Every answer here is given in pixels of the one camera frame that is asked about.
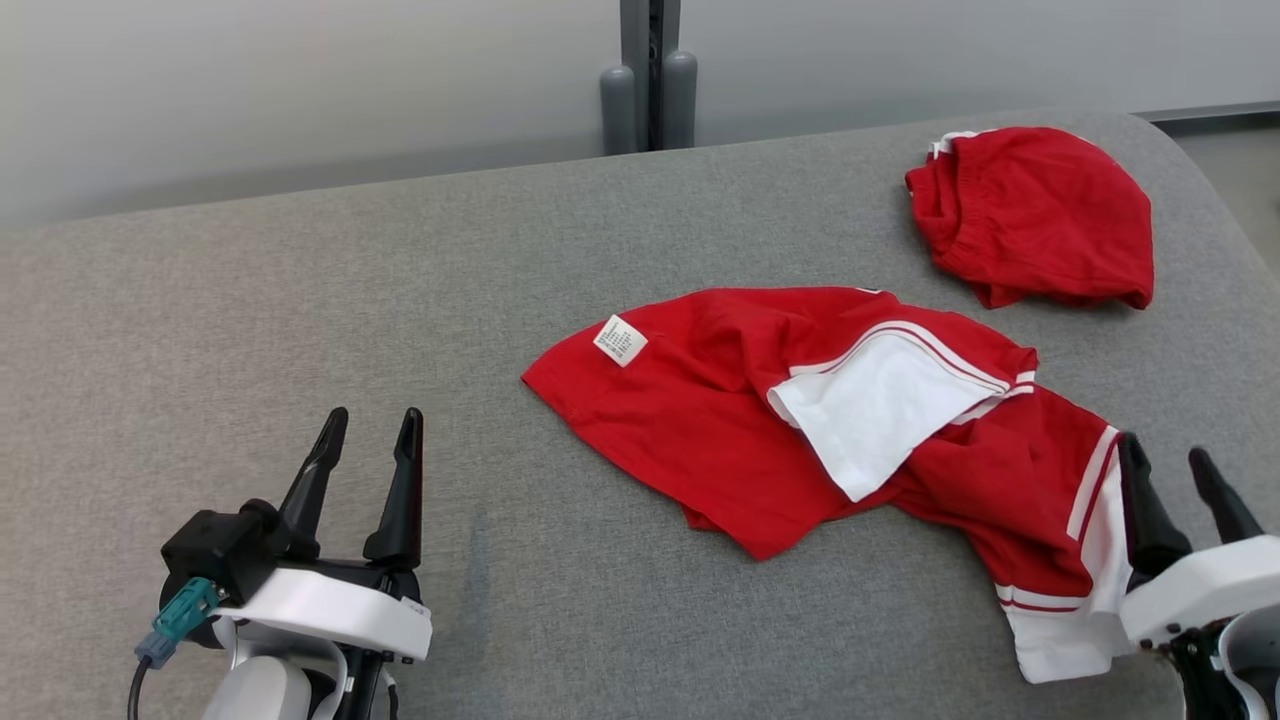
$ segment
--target white label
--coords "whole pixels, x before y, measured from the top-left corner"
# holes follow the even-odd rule
[[[401,602],[407,605],[410,610],[417,612],[419,615],[422,615],[424,618],[431,616],[431,614],[426,610],[426,607],[422,603],[413,601],[408,596],[402,597]]]
[[[640,334],[640,331],[628,325],[622,318],[611,315],[593,342],[605,355],[613,357],[614,363],[626,368],[627,364],[636,359],[636,355],[640,355],[640,351],[649,343],[649,340]]]

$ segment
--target white wall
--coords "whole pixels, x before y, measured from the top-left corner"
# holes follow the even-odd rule
[[[618,6],[0,0],[0,224],[600,152]]]
[[[988,110],[1280,101],[1276,0],[684,0],[699,145]]]

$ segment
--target gray fabric surface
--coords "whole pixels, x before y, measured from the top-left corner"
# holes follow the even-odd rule
[[[1149,310],[986,311],[928,263],[902,174],[946,131],[1052,124],[1152,196]],[[351,409],[321,521],[355,557],[406,406],[426,414],[420,570],[436,634],[403,717],[1175,717],[1129,657],[1033,687],[955,532],[876,510],[755,564],[579,442],[520,383],[611,313],[708,286],[855,284],[1039,348],[1039,379],[1143,434],[1170,512],[1216,542],[1210,447],[1280,528],[1280,288],[1146,123],[1007,113],[163,210],[10,234],[0,714],[123,714],[159,547],[201,507],[278,502]],[[184,646],[142,716],[198,716],[221,653]]]

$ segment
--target cable connector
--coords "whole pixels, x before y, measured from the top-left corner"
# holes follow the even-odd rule
[[[151,659],[151,667],[159,670],[169,661],[178,643],[195,630],[218,607],[218,589],[207,578],[192,578],[165,603],[164,610],[151,621],[152,632],[133,648],[141,661]]]

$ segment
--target teal connector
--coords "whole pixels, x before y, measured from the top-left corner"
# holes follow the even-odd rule
[[[218,607],[218,591],[206,578],[192,578],[165,603],[164,610],[151,621],[155,632],[173,643],[182,642]]]

